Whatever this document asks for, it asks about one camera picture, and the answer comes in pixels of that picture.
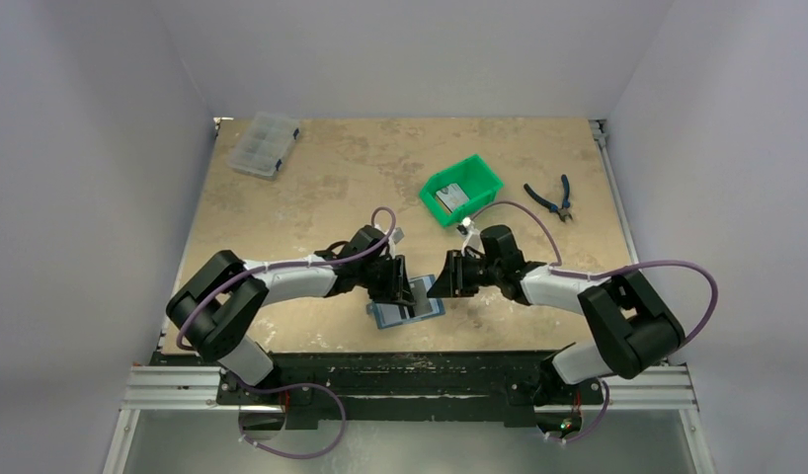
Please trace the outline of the black credit card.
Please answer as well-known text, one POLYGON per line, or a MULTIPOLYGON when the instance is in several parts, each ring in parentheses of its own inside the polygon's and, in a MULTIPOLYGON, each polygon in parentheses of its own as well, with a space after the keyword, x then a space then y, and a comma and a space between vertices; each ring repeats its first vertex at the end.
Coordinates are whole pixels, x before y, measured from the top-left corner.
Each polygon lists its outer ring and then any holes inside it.
POLYGON ((375 304, 373 314, 379 328, 398 326, 426 317, 433 313, 431 304, 421 304, 416 306, 400 306, 395 304, 375 304))

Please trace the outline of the stack of credit cards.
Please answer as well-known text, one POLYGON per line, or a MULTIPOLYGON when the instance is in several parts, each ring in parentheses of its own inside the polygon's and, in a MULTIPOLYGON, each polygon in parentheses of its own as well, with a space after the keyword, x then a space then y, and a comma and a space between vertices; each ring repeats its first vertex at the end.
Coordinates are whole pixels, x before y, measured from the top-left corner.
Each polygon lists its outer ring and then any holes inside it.
POLYGON ((451 183, 437 189, 435 198, 447 214, 455 212, 470 202, 468 194, 458 183, 451 183))

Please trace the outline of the green plastic bin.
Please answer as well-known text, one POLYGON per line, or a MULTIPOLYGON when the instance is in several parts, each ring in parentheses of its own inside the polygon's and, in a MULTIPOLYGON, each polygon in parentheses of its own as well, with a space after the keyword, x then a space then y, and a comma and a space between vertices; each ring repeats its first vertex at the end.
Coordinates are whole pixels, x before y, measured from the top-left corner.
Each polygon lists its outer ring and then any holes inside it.
POLYGON ((494 201, 503 186, 490 166, 472 155, 429 178, 419 198, 440 226, 449 227, 494 201))

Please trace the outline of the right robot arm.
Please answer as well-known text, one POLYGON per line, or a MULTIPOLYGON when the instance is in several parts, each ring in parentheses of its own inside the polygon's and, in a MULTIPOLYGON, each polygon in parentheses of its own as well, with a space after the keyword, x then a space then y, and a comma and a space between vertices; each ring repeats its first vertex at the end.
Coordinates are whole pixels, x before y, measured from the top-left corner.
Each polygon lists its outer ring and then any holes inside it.
POLYGON ((585 380, 606 375, 632 379, 669 356, 686 338, 677 317, 639 271, 602 281, 579 280, 527 260, 506 225, 484 229, 480 240, 480 250, 447 252, 428 295, 471 297, 483 286, 496 286, 518 304, 583 316, 592 340, 573 344, 543 363, 539 387, 551 401, 566 400, 585 380))

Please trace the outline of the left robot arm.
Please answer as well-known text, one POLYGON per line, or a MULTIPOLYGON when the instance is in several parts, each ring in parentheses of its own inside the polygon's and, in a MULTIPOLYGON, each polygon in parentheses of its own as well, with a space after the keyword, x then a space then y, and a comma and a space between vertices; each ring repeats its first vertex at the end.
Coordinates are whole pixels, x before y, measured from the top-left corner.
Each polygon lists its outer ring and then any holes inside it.
POLYGON ((207 362, 241 380, 254 403, 279 394, 271 356, 247 332, 259 310, 289 300, 338 296, 361 287, 371 301, 409 309, 416 303, 406 260, 393 253, 390 237, 366 225, 303 260, 254 265, 224 250, 214 254, 166 305, 179 336, 207 362))

